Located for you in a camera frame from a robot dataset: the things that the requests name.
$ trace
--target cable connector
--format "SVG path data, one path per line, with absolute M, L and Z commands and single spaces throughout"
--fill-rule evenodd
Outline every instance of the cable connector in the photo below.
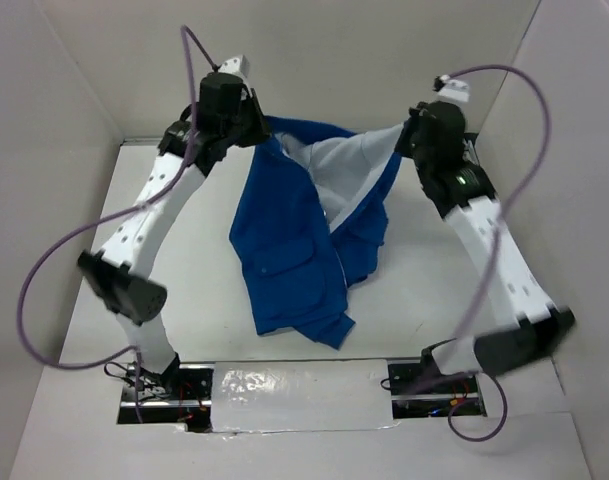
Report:
M 435 78 L 433 91 L 437 92 L 438 97 L 460 103 L 468 103 L 471 97 L 468 83 L 462 80 L 454 80 L 448 75 Z

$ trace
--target blue garment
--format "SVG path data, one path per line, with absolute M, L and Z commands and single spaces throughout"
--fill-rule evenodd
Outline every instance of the blue garment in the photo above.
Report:
M 292 327 L 339 349 L 354 325 L 347 288 L 377 267 L 384 199 L 401 158 L 401 126 L 356 135 L 268 118 L 229 239 L 242 263 L 258 335 Z

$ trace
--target table surface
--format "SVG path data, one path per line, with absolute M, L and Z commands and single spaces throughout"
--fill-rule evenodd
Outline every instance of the table surface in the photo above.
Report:
M 294 332 L 254 332 L 228 229 L 250 165 L 235 150 L 191 198 L 164 242 L 152 278 L 169 289 L 164 321 L 186 361 L 408 357 L 448 337 L 477 274 L 455 235 L 427 202 L 405 164 L 387 200 L 390 227 L 372 279 L 350 292 L 357 322 L 339 352 Z M 130 205 L 155 156 L 123 147 L 104 213 Z M 97 232 L 98 248 L 114 231 Z M 484 309 L 477 330 L 491 328 Z M 82 285 L 62 361 L 80 362 L 123 347 L 125 337 Z M 497 393 L 481 378 L 489 418 L 461 419 L 490 430 Z M 549 360 L 502 379 L 510 418 L 495 440 L 464 444 L 443 419 L 408 420 L 387 429 L 261 434 L 191 434 L 177 425 L 116 425 L 121 385 L 101 369 L 46 369 L 22 438 L 12 479 L 208 477 L 265 478 L 590 478 L 566 401 Z M 350 390 L 338 391 L 350 397 Z

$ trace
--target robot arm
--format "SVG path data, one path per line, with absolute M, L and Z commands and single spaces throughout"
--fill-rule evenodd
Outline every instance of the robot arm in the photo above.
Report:
M 243 56 L 222 64 L 200 83 L 194 155 L 185 163 L 190 124 L 187 109 L 165 132 L 159 153 L 136 206 L 97 253 L 78 258 L 94 293 L 116 314 L 130 345 L 139 348 L 142 372 L 167 390 L 173 390 L 180 360 L 168 341 L 161 311 L 166 289 L 148 279 L 157 253 L 178 214 L 202 185 L 216 162 L 233 145 L 256 145 L 270 131 L 255 92 L 249 87 L 248 64 Z M 178 174 L 175 186 L 149 205 Z
M 467 100 L 465 84 L 445 85 L 443 80 L 436 80 L 436 89 L 445 90 L 439 96 Z M 424 193 L 453 227 L 481 274 L 491 257 L 500 202 L 484 170 L 465 160 L 464 115 L 441 100 L 422 102 L 409 113 L 395 150 L 413 159 Z M 426 348 L 422 360 L 443 375 L 502 375 L 551 355 L 575 324 L 571 311 L 558 309 L 539 286 L 508 227 L 499 228 L 497 267 L 488 291 L 497 329 Z M 447 348 L 452 348 L 452 355 L 445 357 L 441 352 Z

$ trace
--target jacket pocket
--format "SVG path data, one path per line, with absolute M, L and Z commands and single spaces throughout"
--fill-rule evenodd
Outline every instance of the jacket pocket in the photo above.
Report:
M 310 238 L 299 238 L 255 252 L 246 285 L 256 318 L 291 317 L 317 307 L 326 288 Z

